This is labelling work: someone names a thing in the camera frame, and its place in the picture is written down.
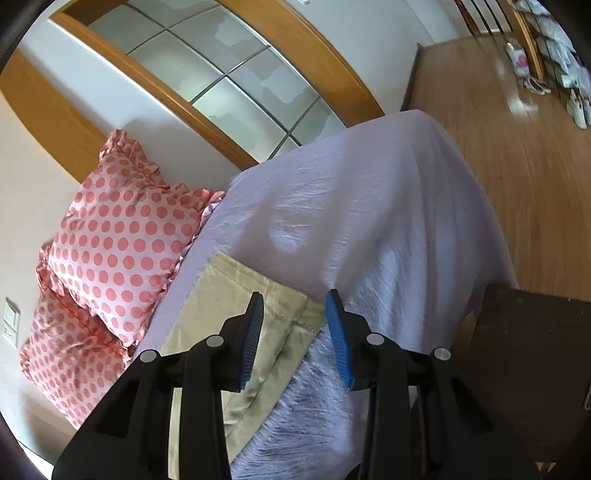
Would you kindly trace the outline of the khaki pants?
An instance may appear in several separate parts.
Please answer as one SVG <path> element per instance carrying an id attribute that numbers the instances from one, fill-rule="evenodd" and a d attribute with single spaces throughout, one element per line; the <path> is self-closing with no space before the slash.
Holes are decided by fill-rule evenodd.
<path id="1" fill-rule="evenodd" d="M 322 306 L 214 253 L 180 309 L 160 351 L 189 350 L 233 322 L 245 324 L 238 345 L 238 392 L 221 392 L 221 445 L 239 479 L 315 479 L 315 436 L 304 417 L 283 405 L 294 374 L 325 324 Z"/>

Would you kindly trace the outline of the pink polka dot pillow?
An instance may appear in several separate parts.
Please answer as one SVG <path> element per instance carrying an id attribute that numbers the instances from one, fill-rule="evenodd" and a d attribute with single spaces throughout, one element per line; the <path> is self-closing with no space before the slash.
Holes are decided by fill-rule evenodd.
<path id="1" fill-rule="evenodd" d="M 126 349 L 103 322 L 80 307 L 49 265 L 51 246 L 38 254 L 38 302 L 20 349 L 25 377 L 79 428 L 130 363 Z"/>
<path id="2" fill-rule="evenodd" d="M 112 131 L 48 252 L 50 285 L 97 316 L 128 349 L 224 193 L 168 184 L 124 130 Z"/>

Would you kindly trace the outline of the dark wooden nightstand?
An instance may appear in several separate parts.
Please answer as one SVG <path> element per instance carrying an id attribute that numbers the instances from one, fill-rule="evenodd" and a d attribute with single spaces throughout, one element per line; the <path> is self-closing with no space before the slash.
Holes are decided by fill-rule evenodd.
<path id="1" fill-rule="evenodd" d="M 590 305 L 490 285 L 459 364 L 532 459 L 556 462 L 590 416 Z"/>

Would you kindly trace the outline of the lavender bed sheet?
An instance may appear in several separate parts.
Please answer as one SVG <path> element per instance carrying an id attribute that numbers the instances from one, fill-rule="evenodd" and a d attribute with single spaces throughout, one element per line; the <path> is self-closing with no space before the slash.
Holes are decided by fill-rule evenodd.
<path id="1" fill-rule="evenodd" d="M 391 114 L 239 174 L 156 308 L 164 343 L 216 252 L 346 310 L 407 350 L 448 347 L 491 284 L 517 279 L 493 207 L 447 131 Z"/>

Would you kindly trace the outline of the white shoes on floor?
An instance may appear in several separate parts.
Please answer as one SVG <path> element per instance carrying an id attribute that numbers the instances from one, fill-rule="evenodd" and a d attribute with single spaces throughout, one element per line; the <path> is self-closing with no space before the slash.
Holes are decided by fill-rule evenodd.
<path id="1" fill-rule="evenodd" d="M 567 113 L 580 129 L 590 127 L 590 99 L 578 89 L 571 89 L 567 101 Z"/>

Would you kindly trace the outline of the white wall switch plate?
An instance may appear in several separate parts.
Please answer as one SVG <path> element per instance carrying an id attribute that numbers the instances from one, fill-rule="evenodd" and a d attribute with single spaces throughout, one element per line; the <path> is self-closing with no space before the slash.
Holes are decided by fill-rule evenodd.
<path id="1" fill-rule="evenodd" d="M 18 306 L 9 298 L 6 298 L 1 323 L 1 333 L 2 338 L 14 348 L 18 347 L 20 315 L 21 312 Z"/>

